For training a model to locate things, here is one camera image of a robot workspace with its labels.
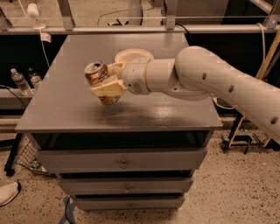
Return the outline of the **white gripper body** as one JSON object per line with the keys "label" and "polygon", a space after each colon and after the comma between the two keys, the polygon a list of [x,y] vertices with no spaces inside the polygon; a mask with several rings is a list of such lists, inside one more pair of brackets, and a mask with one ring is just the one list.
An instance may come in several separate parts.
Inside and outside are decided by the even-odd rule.
{"label": "white gripper body", "polygon": [[150,58],[135,58],[122,70],[122,78],[128,90],[134,95],[148,95],[151,91],[146,84],[146,68]]}

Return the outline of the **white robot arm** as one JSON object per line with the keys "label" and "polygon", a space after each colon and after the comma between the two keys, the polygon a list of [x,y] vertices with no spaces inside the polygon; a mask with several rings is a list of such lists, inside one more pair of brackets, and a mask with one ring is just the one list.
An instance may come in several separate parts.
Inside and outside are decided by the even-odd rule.
{"label": "white robot arm", "polygon": [[93,65],[101,67],[105,73],[90,87],[98,97],[159,92],[200,101],[214,95],[280,143],[280,89],[239,71],[206,48],[188,46],[172,59],[137,57]]}

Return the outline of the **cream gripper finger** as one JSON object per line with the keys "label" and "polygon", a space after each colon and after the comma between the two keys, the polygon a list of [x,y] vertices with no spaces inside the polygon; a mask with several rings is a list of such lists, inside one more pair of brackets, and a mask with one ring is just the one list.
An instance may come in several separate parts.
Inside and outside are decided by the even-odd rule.
{"label": "cream gripper finger", "polygon": [[123,77],[123,69],[126,67],[126,62],[116,62],[108,65],[108,74],[110,76],[116,75],[118,79]]}
{"label": "cream gripper finger", "polygon": [[112,75],[90,88],[93,95],[101,96],[121,96],[128,88],[125,86],[124,80],[117,75]]}

